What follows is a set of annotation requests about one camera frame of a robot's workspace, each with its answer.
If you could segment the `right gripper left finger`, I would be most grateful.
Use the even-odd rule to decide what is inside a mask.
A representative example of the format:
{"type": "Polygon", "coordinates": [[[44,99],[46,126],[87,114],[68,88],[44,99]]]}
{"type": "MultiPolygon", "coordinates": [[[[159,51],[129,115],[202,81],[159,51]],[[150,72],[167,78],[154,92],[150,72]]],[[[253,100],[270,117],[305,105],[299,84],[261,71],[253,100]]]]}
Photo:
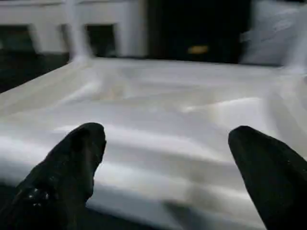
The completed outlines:
{"type": "Polygon", "coordinates": [[[0,228],[78,229],[105,148],[101,124],[85,123],[72,130],[15,187],[0,210],[0,228]]]}

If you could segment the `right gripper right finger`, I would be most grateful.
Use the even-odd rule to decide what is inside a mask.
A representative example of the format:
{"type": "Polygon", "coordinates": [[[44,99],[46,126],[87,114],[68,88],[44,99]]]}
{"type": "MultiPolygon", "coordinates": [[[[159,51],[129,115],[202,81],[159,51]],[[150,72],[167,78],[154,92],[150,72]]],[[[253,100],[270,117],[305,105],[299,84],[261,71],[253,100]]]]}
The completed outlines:
{"type": "Polygon", "coordinates": [[[228,146],[268,230],[307,228],[307,162],[284,142],[249,126],[229,132],[228,146]]]}

